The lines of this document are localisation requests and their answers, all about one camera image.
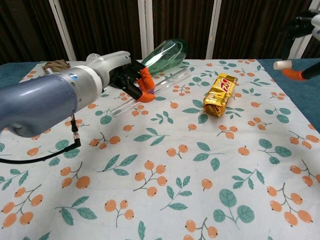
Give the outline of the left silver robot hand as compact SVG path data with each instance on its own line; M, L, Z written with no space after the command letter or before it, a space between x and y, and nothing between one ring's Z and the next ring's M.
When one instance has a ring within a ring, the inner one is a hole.
M156 86L148 67L132 59L127 51L103 55L92 68L99 75L103 88L120 89L141 103L150 103L156 98Z

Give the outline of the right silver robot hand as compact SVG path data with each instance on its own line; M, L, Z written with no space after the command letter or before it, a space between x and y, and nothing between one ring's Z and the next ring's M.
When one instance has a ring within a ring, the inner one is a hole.
M318 41L320 40L320 11L315 9L304 11L279 31L287 33L281 51L281 59L286 61L289 58L291 47L296 38L311 34ZM290 66L285 67L281 72L291 80L305 82L320 75L320 63L318 62L303 71L293 70Z

